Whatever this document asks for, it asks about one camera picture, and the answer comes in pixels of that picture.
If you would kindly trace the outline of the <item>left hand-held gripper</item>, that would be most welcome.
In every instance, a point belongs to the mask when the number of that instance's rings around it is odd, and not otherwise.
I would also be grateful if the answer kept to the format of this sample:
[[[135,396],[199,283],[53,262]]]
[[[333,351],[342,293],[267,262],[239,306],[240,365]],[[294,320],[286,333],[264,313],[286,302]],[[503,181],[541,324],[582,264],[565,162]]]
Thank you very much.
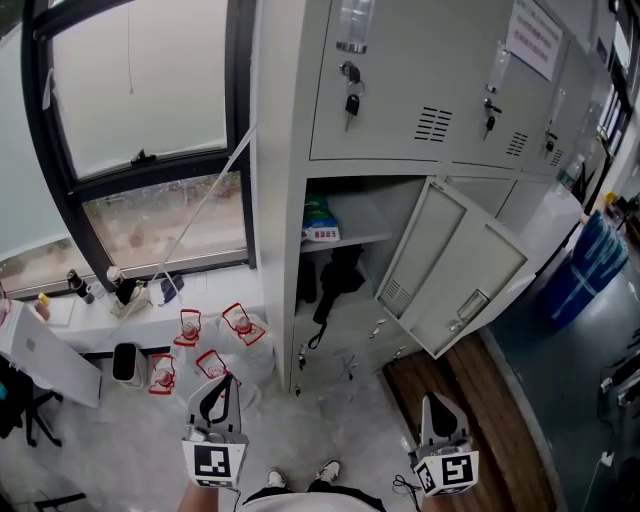
[[[189,399],[182,439],[191,481],[205,488],[237,488],[249,439],[241,432],[239,387],[232,374],[209,380]],[[226,433],[205,432],[219,424]]]

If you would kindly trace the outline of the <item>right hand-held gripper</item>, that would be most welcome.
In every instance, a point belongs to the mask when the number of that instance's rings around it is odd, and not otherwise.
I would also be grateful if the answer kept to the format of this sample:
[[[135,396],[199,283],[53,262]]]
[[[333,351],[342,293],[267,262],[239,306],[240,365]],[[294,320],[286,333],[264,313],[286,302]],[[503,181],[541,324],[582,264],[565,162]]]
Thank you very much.
[[[409,453],[411,469],[426,497],[459,494],[478,482],[479,452],[472,449],[469,431],[462,408],[444,395],[426,393],[422,400],[423,446]],[[448,442],[436,446],[434,441]]]

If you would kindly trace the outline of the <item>grey metal locker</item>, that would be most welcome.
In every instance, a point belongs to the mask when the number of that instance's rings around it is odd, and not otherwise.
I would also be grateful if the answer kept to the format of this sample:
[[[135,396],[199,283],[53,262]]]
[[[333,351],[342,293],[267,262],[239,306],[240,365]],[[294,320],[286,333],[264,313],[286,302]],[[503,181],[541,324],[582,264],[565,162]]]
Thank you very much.
[[[517,181],[561,183],[584,156],[620,8],[534,1],[564,32],[551,81],[506,50],[513,0],[259,0],[255,226],[286,392],[416,349],[439,358],[536,278],[531,251],[497,215]],[[346,132],[349,94],[360,109]],[[339,241],[302,240],[310,193],[327,198]],[[310,350],[322,270],[357,244],[365,282],[335,300]],[[301,257],[315,263],[313,304],[296,300]]]

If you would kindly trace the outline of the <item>brown wooden step platform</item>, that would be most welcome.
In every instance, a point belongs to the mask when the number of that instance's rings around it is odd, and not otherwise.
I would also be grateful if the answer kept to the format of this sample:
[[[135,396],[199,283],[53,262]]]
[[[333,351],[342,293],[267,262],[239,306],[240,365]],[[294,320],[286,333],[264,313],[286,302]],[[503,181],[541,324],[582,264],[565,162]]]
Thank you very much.
[[[433,391],[466,413],[480,452],[479,481],[445,500],[448,512],[556,512],[557,500],[525,419],[481,338],[470,334],[435,360],[416,352],[383,367],[407,423],[420,432],[422,398]]]

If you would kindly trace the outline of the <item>small white waste bin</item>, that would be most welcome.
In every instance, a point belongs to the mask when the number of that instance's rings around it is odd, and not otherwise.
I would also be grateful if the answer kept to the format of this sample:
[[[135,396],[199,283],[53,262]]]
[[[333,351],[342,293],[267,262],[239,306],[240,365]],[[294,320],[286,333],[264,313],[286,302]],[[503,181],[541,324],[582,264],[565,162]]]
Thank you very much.
[[[112,377],[125,387],[143,388],[146,385],[147,361],[134,343],[120,343],[113,351]]]

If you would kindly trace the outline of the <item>dark blue cloth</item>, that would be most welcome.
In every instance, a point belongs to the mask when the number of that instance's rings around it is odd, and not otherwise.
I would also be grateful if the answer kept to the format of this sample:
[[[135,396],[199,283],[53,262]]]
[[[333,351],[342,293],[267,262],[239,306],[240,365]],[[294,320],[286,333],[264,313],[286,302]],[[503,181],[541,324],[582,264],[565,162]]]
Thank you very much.
[[[175,274],[173,276],[169,275],[168,277],[165,277],[160,284],[162,302],[159,306],[162,307],[171,302],[183,287],[184,280],[181,275]]]

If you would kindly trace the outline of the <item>person's white shirt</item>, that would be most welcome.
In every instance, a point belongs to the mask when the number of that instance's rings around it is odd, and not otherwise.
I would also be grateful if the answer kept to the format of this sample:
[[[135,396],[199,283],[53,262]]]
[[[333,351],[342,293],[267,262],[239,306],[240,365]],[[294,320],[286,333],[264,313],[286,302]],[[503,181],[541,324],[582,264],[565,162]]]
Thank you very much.
[[[379,512],[356,498],[331,493],[290,493],[251,500],[238,512]]]

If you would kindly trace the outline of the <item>black bag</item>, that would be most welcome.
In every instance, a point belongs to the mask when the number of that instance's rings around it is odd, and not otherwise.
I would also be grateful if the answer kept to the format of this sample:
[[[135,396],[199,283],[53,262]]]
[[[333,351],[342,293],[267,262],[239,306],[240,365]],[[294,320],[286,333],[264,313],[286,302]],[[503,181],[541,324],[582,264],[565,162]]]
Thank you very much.
[[[301,257],[298,267],[296,300],[313,304],[317,298],[315,263]]]

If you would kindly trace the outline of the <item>black drinking bottle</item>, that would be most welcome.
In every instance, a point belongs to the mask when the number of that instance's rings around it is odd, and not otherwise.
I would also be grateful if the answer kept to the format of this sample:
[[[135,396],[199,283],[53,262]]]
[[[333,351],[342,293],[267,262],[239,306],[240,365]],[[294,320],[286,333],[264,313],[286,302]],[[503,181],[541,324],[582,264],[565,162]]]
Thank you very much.
[[[94,302],[94,295],[89,291],[86,281],[79,276],[75,269],[67,273],[69,288],[76,293],[86,304]]]

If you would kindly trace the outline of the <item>white pole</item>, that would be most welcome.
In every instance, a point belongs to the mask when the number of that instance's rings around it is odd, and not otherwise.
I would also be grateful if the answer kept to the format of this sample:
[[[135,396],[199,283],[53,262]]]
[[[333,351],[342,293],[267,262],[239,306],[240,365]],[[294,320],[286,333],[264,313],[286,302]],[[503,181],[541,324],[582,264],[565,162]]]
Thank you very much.
[[[255,264],[249,141],[221,172],[146,186],[86,204],[93,229],[125,278],[154,283],[179,274]]]

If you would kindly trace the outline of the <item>blue and green plastic bag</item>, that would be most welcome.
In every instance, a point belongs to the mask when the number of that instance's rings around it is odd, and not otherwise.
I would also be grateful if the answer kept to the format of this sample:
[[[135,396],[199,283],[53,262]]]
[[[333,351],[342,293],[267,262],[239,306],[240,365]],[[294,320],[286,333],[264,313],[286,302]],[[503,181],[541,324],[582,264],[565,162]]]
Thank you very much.
[[[337,219],[330,211],[324,195],[310,193],[305,196],[301,238],[311,242],[340,240]]]

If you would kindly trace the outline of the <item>white box-shaped appliance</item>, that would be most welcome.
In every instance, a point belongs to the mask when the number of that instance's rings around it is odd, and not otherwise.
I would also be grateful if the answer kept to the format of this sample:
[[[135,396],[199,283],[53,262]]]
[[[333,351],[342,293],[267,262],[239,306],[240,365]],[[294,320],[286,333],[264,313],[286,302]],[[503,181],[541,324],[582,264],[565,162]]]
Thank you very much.
[[[497,219],[531,251],[535,272],[579,223],[581,203],[561,183],[517,181]]]

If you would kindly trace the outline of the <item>black framed window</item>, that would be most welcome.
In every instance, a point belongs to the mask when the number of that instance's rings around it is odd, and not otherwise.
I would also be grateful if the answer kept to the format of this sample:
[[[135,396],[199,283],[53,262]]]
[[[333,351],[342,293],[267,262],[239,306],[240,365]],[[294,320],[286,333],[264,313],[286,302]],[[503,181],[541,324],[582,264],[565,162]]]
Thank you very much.
[[[250,125],[256,0],[24,0],[21,78],[36,158],[92,272],[85,206],[219,173]]]

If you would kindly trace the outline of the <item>clear plastic bottle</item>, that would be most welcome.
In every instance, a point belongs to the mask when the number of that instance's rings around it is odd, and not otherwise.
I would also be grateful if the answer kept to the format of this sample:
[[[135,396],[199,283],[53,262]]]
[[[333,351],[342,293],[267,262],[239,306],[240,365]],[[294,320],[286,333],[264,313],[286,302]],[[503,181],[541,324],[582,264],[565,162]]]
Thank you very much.
[[[572,191],[574,186],[581,180],[585,170],[584,162],[585,157],[582,154],[576,154],[562,169],[559,181],[568,191]]]

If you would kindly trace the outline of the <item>white paper notice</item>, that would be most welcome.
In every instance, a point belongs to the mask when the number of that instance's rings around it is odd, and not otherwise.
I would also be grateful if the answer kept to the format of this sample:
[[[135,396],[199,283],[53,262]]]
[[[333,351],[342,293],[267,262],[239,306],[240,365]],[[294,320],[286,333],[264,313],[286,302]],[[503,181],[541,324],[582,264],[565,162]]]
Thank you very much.
[[[534,0],[513,0],[505,47],[547,81],[553,79],[564,32]]]

